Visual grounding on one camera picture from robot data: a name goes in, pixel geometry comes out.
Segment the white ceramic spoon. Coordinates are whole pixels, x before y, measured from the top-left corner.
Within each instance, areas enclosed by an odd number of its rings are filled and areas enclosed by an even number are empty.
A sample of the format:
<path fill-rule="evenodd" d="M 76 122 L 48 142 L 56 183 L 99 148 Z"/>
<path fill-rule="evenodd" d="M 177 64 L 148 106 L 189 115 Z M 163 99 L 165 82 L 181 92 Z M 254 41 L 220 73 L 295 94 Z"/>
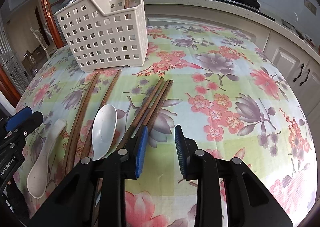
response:
<path fill-rule="evenodd" d="M 92 127 L 93 160 L 102 159 L 109 151 L 117 125 L 117 112 L 113 105 L 103 105 L 97 112 Z"/>
<path fill-rule="evenodd" d="M 58 119 L 50 128 L 40 154 L 27 177 L 27 189 L 36 199 L 43 197 L 48 180 L 48 159 L 56 139 L 67 124 L 65 119 Z"/>

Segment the white lower kitchen cabinets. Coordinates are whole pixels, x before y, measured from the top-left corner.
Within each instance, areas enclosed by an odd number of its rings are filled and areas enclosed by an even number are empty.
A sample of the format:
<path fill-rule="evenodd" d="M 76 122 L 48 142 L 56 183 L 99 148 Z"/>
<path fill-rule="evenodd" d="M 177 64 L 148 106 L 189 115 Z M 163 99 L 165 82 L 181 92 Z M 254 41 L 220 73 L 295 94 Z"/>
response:
<path fill-rule="evenodd" d="M 278 68 L 295 93 L 309 126 L 319 126 L 319 55 L 276 22 L 251 11 L 239 14 L 203 6 L 146 5 L 151 25 L 210 24 L 241 31 Z"/>

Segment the floral tablecloth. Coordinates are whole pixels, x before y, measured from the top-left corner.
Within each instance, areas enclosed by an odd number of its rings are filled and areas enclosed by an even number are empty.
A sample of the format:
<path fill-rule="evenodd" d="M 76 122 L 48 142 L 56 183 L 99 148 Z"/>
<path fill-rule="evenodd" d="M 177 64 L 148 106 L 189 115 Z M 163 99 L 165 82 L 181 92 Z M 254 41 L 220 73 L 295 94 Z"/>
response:
<path fill-rule="evenodd" d="M 173 85 L 149 136 L 141 177 L 126 180 L 127 226 L 193 226 L 197 180 L 180 173 L 174 129 L 219 159 L 239 157 L 290 217 L 306 217 L 316 199 L 317 161 L 306 116 L 295 94 L 263 52 L 238 31 L 218 27 L 148 28 L 143 67 L 122 68 L 108 103 L 118 113 L 116 145 L 152 92 L 158 77 Z M 39 110 L 43 125 L 27 138 L 14 179 L 30 217 L 63 179 L 63 157 L 82 98 L 97 72 L 85 74 L 68 46 L 44 64 L 17 110 Z M 26 180 L 57 119 L 67 121 L 48 168 L 46 192 L 33 198 Z"/>

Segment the white dining chair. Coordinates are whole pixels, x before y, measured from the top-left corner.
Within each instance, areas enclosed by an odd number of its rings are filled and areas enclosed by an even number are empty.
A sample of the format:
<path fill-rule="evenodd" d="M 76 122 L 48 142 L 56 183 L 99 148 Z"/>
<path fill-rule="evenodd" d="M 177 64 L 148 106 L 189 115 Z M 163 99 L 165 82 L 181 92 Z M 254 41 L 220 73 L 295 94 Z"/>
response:
<path fill-rule="evenodd" d="M 46 53 L 47 59 L 50 59 L 52 55 L 57 51 L 57 47 L 54 43 L 47 44 L 44 40 L 44 37 L 40 33 L 39 30 L 35 30 L 32 27 L 30 28 L 30 31 L 35 36 L 35 38 L 38 40 L 40 46 L 44 49 L 44 52 Z"/>

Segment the white perforated plastic utensil basket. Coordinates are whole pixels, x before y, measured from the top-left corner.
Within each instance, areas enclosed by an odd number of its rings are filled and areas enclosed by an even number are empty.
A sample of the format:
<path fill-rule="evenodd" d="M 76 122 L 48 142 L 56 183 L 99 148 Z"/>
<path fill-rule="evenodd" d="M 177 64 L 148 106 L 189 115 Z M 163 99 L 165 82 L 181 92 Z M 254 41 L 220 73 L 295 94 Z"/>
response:
<path fill-rule="evenodd" d="M 55 13 L 83 72 L 143 66 L 148 50 L 144 0 L 76 0 Z"/>

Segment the wall switch plate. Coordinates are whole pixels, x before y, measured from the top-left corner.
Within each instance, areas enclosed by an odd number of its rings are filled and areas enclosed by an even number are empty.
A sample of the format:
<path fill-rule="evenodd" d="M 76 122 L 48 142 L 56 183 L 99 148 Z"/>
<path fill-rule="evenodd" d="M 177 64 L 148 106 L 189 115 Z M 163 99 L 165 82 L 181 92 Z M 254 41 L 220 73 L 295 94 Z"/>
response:
<path fill-rule="evenodd" d="M 314 15 L 317 14 L 317 7 L 313 5 L 313 3 L 310 0 L 304 0 L 304 6 L 310 10 Z"/>

